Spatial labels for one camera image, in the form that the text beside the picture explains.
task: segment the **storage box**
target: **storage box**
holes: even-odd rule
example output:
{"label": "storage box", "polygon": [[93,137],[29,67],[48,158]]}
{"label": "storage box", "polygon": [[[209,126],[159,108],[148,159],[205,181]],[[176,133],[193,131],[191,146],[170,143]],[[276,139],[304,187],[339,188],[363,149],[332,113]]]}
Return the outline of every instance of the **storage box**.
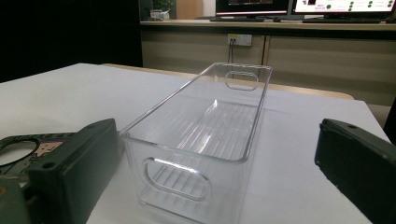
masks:
{"label": "storage box", "polygon": [[180,222],[238,222],[271,72],[214,63],[120,132],[141,204]]}

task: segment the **power outlet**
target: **power outlet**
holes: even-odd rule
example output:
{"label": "power outlet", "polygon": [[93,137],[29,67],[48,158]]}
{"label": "power outlet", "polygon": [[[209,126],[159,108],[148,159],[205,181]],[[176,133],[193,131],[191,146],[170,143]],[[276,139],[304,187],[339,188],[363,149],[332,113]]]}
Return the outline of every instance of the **power outlet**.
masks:
{"label": "power outlet", "polygon": [[227,44],[239,45],[239,35],[228,34]]}
{"label": "power outlet", "polygon": [[251,46],[251,35],[240,35],[238,43],[240,46]]}

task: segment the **white table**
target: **white table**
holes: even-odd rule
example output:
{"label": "white table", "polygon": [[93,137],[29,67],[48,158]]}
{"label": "white table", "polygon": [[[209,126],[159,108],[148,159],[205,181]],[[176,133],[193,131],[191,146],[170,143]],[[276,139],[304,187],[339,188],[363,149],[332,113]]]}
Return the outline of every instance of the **white table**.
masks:
{"label": "white table", "polygon": [[[114,118],[118,130],[187,82],[77,64],[0,83],[0,137],[77,132]],[[370,223],[314,164],[319,124],[339,119],[388,139],[361,101],[269,90],[240,223]],[[135,201],[123,158],[88,223],[157,223]]]}

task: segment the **green plant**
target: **green plant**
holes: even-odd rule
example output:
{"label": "green plant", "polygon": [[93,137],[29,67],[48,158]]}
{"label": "green plant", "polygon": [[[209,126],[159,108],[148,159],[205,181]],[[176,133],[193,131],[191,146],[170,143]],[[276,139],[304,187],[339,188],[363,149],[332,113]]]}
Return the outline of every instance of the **green plant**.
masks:
{"label": "green plant", "polygon": [[175,5],[175,0],[152,0],[152,5],[154,9],[167,11]]}

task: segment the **computer monitor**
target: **computer monitor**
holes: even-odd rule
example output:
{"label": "computer monitor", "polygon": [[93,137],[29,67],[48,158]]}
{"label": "computer monitor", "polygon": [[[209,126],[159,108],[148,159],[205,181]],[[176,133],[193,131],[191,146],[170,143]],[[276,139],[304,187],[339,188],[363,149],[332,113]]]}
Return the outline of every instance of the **computer monitor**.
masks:
{"label": "computer monitor", "polygon": [[216,16],[248,17],[287,15],[289,0],[216,0]]}
{"label": "computer monitor", "polygon": [[325,18],[379,18],[393,14],[395,0],[293,0],[291,14]]}

